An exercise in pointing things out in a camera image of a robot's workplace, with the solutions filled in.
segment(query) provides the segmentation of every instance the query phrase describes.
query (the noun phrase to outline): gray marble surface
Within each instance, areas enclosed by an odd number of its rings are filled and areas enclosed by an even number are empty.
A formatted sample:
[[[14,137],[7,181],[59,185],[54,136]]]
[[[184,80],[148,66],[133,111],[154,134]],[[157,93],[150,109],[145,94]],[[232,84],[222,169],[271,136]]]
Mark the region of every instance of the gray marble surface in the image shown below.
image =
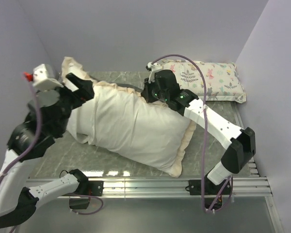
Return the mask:
[[[143,88],[143,80],[148,72],[92,72],[90,75],[98,80],[113,83],[127,83]],[[207,105],[225,119],[236,124],[230,102],[215,101]],[[200,177],[200,160],[203,147],[204,130],[197,126],[186,154],[182,161],[181,177]],[[212,169],[224,154],[221,144],[211,135],[206,149],[205,172]],[[60,172],[78,168],[89,177],[169,177],[156,168],[129,160],[107,149],[80,144],[66,132],[63,138],[56,139],[41,162],[36,166],[30,178],[57,178]],[[245,166],[237,176],[249,176],[250,170]]]

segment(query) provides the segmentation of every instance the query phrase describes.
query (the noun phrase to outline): patterned pillow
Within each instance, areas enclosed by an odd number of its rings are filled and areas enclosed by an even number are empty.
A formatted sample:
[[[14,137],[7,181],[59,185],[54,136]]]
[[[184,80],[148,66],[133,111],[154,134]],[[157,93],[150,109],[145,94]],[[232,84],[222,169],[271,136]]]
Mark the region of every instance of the patterned pillow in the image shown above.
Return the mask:
[[[207,88],[206,100],[246,101],[246,94],[239,81],[239,75],[234,63],[205,63],[195,61],[201,69]],[[201,99],[204,95],[204,85],[198,70],[187,61],[162,60],[164,69],[170,69],[176,76],[182,89],[189,89]]]

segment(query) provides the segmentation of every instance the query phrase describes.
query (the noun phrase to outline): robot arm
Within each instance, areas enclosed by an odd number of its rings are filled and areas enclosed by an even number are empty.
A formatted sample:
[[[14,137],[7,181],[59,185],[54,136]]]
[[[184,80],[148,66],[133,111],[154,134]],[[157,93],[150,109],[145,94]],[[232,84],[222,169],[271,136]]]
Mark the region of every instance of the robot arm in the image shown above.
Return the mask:
[[[30,101],[29,114],[14,129],[8,141],[8,150],[0,171],[0,228],[25,222],[37,208],[59,196],[88,193],[88,178],[78,169],[42,186],[27,188],[24,184],[46,149],[55,143],[54,139],[63,136],[71,111],[94,97],[92,82],[69,73],[67,79],[78,88],[72,92],[53,78],[51,69],[46,65],[38,66],[33,75],[26,74],[26,77],[40,90],[37,99],[42,115],[42,130],[33,149],[3,174],[7,166],[19,158],[34,139],[36,111],[33,101]]]
[[[190,90],[180,89],[171,70],[162,70],[157,63],[149,63],[147,69],[151,70],[152,81],[150,78],[145,79],[145,87],[141,93],[147,102],[157,100],[166,102],[170,109],[191,119],[203,128],[205,128],[203,111],[206,111],[208,132],[226,149],[221,161],[207,174],[206,178],[213,184],[219,185],[231,174],[239,173],[255,154],[254,131],[250,128],[244,130],[227,121],[209,107],[204,108],[203,101],[196,94]]]

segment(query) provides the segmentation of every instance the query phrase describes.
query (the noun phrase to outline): gray wall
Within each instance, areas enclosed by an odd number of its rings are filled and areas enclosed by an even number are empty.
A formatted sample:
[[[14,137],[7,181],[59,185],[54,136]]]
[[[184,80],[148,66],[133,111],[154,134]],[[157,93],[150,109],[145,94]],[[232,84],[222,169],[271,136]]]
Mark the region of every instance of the gray wall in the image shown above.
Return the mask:
[[[59,68],[145,70],[169,53],[236,61],[267,0],[19,0]]]
[[[50,60],[19,3],[0,0],[0,168],[12,130],[24,120],[31,98],[23,71]]]
[[[237,64],[248,94],[241,116],[256,131],[259,171],[291,233],[291,0],[269,0]]]

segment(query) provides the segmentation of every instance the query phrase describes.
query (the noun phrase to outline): pillowcase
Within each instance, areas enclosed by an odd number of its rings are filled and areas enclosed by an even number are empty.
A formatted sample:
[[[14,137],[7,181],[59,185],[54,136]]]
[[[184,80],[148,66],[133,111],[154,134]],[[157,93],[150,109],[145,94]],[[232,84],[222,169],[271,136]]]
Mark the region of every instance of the pillowcase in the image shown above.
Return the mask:
[[[205,63],[194,61],[202,71],[207,88],[206,100],[246,101],[246,94],[239,81],[234,63]],[[198,70],[183,60],[162,60],[164,69],[170,69],[176,76],[182,89],[189,89],[201,99],[204,95],[204,84]]]
[[[79,63],[66,57],[62,79],[71,90],[77,88],[65,78],[69,72],[92,80]],[[165,103],[146,103],[133,88],[92,81],[95,97],[73,110],[68,121],[72,136],[178,177],[196,124]]]

